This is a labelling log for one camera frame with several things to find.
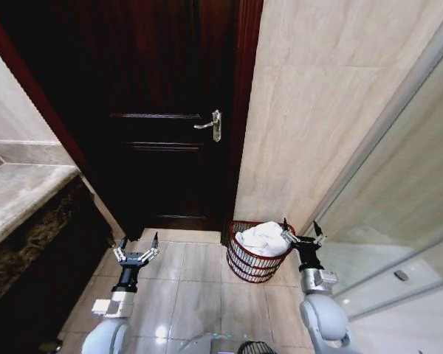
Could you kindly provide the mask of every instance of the laundry basket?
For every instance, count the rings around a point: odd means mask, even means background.
[[[237,240],[236,232],[243,232],[260,223],[252,221],[231,221],[228,229],[230,243],[227,248],[227,262],[233,273],[247,282],[266,282],[278,270],[292,247],[276,257],[258,256],[245,249]],[[289,231],[295,235],[295,230],[289,225]]]

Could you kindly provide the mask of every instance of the glass panel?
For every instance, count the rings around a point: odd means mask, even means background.
[[[340,278],[336,294],[443,238],[443,59],[319,224],[329,236],[319,258]]]
[[[348,316],[443,285],[443,242],[335,297]]]
[[[350,324],[363,353],[443,354],[443,288]]]

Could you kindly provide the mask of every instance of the marble countertop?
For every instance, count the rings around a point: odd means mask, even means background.
[[[77,174],[74,166],[0,166],[0,242]]]

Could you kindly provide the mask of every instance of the floor tile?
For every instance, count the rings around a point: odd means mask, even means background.
[[[61,331],[61,332],[59,332],[59,334],[58,334],[58,339],[60,339],[61,341],[62,340],[64,340],[64,337],[66,336],[66,332],[63,332],[63,331]]]
[[[169,339],[165,354],[179,354],[180,350],[187,342],[188,340]]]
[[[223,255],[221,256],[221,281],[222,282],[237,282],[241,284],[247,284],[243,279],[238,277],[231,270],[230,266],[227,263],[227,248],[223,248]]]
[[[172,339],[191,339],[221,330],[221,294],[218,282],[183,282],[177,291]]]
[[[134,247],[135,252],[147,251],[151,247],[150,240],[140,240]],[[185,243],[159,242],[160,253],[140,270],[140,278],[157,278],[178,280],[182,271]]]
[[[159,241],[214,243],[219,245],[221,238],[221,232],[218,231],[145,229],[141,239],[152,240],[156,232]]]
[[[283,354],[315,354],[312,348],[282,347]]]
[[[101,316],[92,313],[94,302],[96,299],[108,299],[111,296],[111,288],[117,282],[116,277],[92,277],[62,331],[88,333],[93,330],[101,321]]]
[[[87,333],[67,333],[63,340],[63,346],[59,354],[76,354],[82,350],[83,341]]]
[[[134,336],[168,336],[178,284],[176,280],[138,280],[131,316]]]
[[[292,251],[282,262],[274,276],[265,282],[266,285],[288,285],[299,286],[301,283],[301,274],[298,271],[300,262],[297,251]]]
[[[104,277],[119,277],[121,274],[121,265],[118,264],[113,249],[109,249],[103,256],[103,264],[98,275]]]
[[[113,249],[107,249],[105,254],[102,257],[102,260],[100,261],[100,263],[98,264],[97,268],[94,271],[94,275],[104,275],[104,276],[113,276],[113,277],[117,277],[118,274],[115,274],[115,272],[110,272],[109,270],[103,270],[104,267],[108,267],[108,265],[110,265],[110,262],[108,261],[109,258],[113,258],[113,260],[115,261],[115,263],[117,262],[117,259],[114,257],[113,254]]]
[[[218,339],[212,341],[212,348],[214,353],[237,353],[240,346],[243,345],[245,341],[238,339]]]
[[[180,279],[221,282],[222,251],[221,245],[188,243],[185,247],[184,266]]]
[[[221,332],[272,341],[263,285],[221,284]]]
[[[265,285],[264,289],[274,343],[292,347],[312,347],[299,310],[302,300],[301,290],[268,285]]]
[[[163,338],[133,337],[128,354],[165,354],[168,340]]]

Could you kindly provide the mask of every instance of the door handle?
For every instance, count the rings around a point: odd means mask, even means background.
[[[195,129],[205,129],[213,127],[213,141],[219,142],[222,139],[222,113],[217,109],[212,112],[213,121],[204,125],[195,124]]]

